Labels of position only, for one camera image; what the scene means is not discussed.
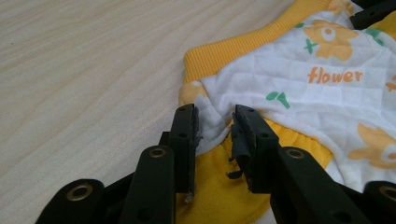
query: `metal screw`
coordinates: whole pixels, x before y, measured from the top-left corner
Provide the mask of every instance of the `metal screw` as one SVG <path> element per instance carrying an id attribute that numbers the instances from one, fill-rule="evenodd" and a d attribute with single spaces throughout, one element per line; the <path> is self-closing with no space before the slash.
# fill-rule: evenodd
<path id="1" fill-rule="evenodd" d="M 288 149 L 286 154 L 294 159 L 302 159 L 305 157 L 304 153 L 297 149 Z"/>

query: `brass grommet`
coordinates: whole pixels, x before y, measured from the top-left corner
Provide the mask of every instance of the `brass grommet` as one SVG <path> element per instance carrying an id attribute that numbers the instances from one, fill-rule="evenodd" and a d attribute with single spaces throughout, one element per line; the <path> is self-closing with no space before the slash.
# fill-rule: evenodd
<path id="1" fill-rule="evenodd" d="M 90 196 L 92 191 L 93 188 L 90 184 L 83 183 L 70 189 L 66 194 L 66 198 L 71 202 L 81 201 Z"/>
<path id="2" fill-rule="evenodd" d="M 157 148 L 150 150 L 148 154 L 152 158 L 160 158 L 166 154 L 166 151 L 162 148 L 157 147 Z"/>
<path id="3" fill-rule="evenodd" d="M 297 149 L 288 149 L 286 154 L 294 159 L 303 159 L 305 157 L 304 153 Z"/>

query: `yellow fabric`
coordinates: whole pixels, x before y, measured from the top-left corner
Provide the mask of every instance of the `yellow fabric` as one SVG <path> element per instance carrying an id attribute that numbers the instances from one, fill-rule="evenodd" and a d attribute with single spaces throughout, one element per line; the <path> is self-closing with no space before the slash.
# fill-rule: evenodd
<path id="1" fill-rule="evenodd" d="M 257 47 L 276 40 L 306 17 L 327 8 L 331 0 L 296 0 L 281 16 L 265 27 L 187 51 L 185 83 L 215 75 L 221 67 Z"/>
<path id="2" fill-rule="evenodd" d="M 380 30 L 392 36 L 396 40 L 396 11 L 390 13 L 384 20 L 370 26 L 370 28 Z"/>
<path id="3" fill-rule="evenodd" d="M 185 85 L 180 90 L 180 103 L 191 104 L 196 94 L 205 95 L 205 90 L 193 81 L 216 74 L 237 57 L 277 39 L 309 15 L 326 9 L 329 3 L 330 0 L 296 0 L 278 19 L 257 31 L 190 49 L 185 55 Z M 327 166 L 332 158 L 329 149 L 311 137 L 271 120 L 267 122 L 280 136 L 281 146 L 303 148 L 322 167 Z M 226 176 L 238 170 L 235 162 L 228 162 L 231 147 L 228 135 L 222 144 L 196 158 L 196 195 L 191 203 L 184 203 L 184 197 L 177 196 L 177 223 L 251 223 L 268 210 L 269 195 L 253 195 L 244 178 L 230 180 Z"/>

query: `wooden table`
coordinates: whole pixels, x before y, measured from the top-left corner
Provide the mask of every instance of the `wooden table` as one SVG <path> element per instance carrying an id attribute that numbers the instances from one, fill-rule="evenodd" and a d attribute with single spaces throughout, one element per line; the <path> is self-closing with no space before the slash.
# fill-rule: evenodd
<path id="1" fill-rule="evenodd" d="M 1 1 L 0 223 L 34 223 L 73 180 L 133 172 L 170 130 L 186 50 L 290 2 Z"/>

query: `wood grain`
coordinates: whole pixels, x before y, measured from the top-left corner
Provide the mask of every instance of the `wood grain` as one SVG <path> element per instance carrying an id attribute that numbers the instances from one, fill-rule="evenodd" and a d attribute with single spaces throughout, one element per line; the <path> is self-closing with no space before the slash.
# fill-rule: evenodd
<path id="1" fill-rule="evenodd" d="M 169 131 L 192 47 L 264 26 L 290 0 L 0 2 L 0 223 L 34 223 L 65 184 L 131 173 Z"/>

